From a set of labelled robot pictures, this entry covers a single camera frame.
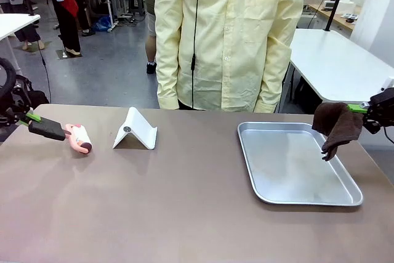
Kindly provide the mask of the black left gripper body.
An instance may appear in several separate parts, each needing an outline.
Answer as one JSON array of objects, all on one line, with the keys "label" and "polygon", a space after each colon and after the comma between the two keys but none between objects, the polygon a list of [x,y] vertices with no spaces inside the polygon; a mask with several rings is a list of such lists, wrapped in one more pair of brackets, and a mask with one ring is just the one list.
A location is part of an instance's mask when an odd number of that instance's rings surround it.
[{"label": "black left gripper body", "polygon": [[28,126],[27,113],[31,110],[28,93],[21,85],[16,85],[9,92],[1,89],[1,127],[13,124]]}]

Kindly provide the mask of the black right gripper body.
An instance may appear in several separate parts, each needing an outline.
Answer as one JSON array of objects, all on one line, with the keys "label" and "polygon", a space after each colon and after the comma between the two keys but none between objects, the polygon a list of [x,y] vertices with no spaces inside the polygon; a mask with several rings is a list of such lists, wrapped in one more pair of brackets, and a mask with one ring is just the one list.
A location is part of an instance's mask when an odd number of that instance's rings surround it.
[{"label": "black right gripper body", "polygon": [[369,107],[363,116],[363,127],[371,134],[377,134],[381,128],[393,127],[393,92],[390,87],[370,98]]}]

